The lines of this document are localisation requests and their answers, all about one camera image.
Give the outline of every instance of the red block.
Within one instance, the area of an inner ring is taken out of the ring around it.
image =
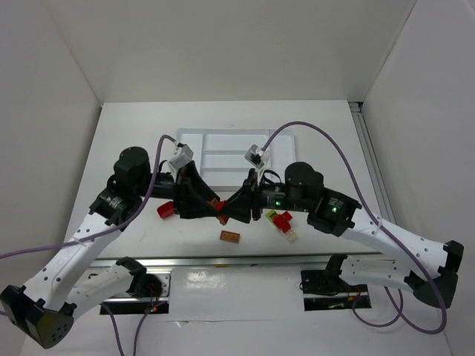
[[[281,214],[281,216],[286,220],[286,221],[290,221],[292,220],[293,216],[290,215],[290,213],[288,211],[286,211],[285,213]]]
[[[282,230],[283,233],[286,233],[288,232],[288,230],[290,230],[289,221],[291,219],[292,215],[290,215],[289,212],[286,211],[285,213],[276,216],[272,221],[279,230]]]
[[[166,202],[157,209],[157,213],[162,219],[166,219],[174,214],[174,205],[173,202]]]
[[[219,202],[217,205],[216,205],[216,210],[221,210],[222,208],[224,208],[226,206],[226,204],[228,203],[227,200],[223,200],[221,202]]]

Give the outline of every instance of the white tray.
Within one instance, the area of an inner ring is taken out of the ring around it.
[[[216,191],[242,186],[252,165],[244,159],[251,145],[262,147],[274,130],[180,128],[177,139],[194,152],[193,159],[203,180]],[[285,168],[295,162],[295,140],[284,130],[272,141],[267,168],[284,179]]]

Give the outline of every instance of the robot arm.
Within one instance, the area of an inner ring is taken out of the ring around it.
[[[96,198],[69,240],[70,246],[60,250],[22,287],[8,286],[0,294],[13,324],[44,349],[61,341],[78,317],[115,294],[126,291],[133,297],[148,297],[148,287],[157,293],[161,291],[160,281],[130,257],[118,260],[94,278],[77,283],[102,250],[121,235],[122,231],[113,227],[126,221],[142,202],[137,187],[130,181],[122,182],[117,177],[108,181],[107,188]],[[103,236],[81,240],[98,234]]]
[[[158,177],[157,188],[161,186],[160,179]],[[261,218],[263,208],[308,213],[307,223],[315,229],[362,243],[395,259],[370,263],[335,255],[326,268],[327,279],[351,286],[369,283],[401,288],[412,292],[423,303],[439,308],[436,295],[422,271],[380,229],[383,225],[419,259],[438,287],[445,307],[451,306],[463,255],[461,244],[455,241],[434,242],[381,218],[379,225],[376,225],[361,210],[358,201],[324,187],[323,176],[304,162],[295,162],[287,167],[282,183],[264,182],[259,172],[251,169],[242,188],[215,208],[212,201],[219,202],[220,198],[202,181],[191,161],[178,170],[174,194],[170,196],[174,199],[175,213],[184,219],[219,217],[220,221],[232,218],[249,223],[251,219]]]
[[[249,170],[243,186],[227,201],[220,198],[200,178],[189,148],[179,145],[170,166],[176,175],[159,173],[152,197],[174,202],[174,212],[183,219],[219,217],[242,223],[259,220],[264,208],[308,213],[315,229],[357,241],[391,256],[395,261],[368,262],[346,255],[334,255],[325,269],[331,283],[346,286],[362,283],[411,291],[423,303],[440,307],[432,288],[416,264],[361,211],[358,201],[323,184],[323,176],[304,162],[287,167],[285,181],[262,180],[262,171]],[[148,286],[161,289],[160,281],[146,273],[137,261],[124,257],[97,277],[76,284],[100,252],[121,234],[119,226],[139,208],[151,180],[148,154],[142,148],[124,150],[114,165],[107,188],[91,205],[83,224],[70,239],[71,244],[22,287],[8,286],[0,301],[8,317],[43,348],[55,346],[71,330],[75,319],[103,300],[127,291],[135,297],[149,296]],[[463,246],[457,242],[437,243],[419,237],[397,225],[379,219],[420,259],[441,291],[445,306],[451,305]],[[105,234],[100,238],[83,237]]]

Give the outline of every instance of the cable connector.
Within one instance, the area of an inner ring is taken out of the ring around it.
[[[177,145],[173,157],[168,160],[171,172],[177,172],[180,168],[188,165],[193,159],[193,151],[188,145]]]
[[[269,157],[269,152],[262,151],[262,148],[258,147],[257,145],[252,145],[244,155],[244,158],[254,165],[258,170],[266,166]]]

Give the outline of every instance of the white wall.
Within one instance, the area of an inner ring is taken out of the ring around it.
[[[45,6],[2,1],[0,10],[0,251],[58,243],[76,196],[99,113]],[[0,290],[22,284],[51,254],[0,261]],[[2,355],[22,332],[0,317]]]
[[[105,102],[362,100],[415,0],[47,0]]]
[[[475,335],[475,0],[418,0],[364,103],[398,223],[465,245],[446,328],[454,355]]]

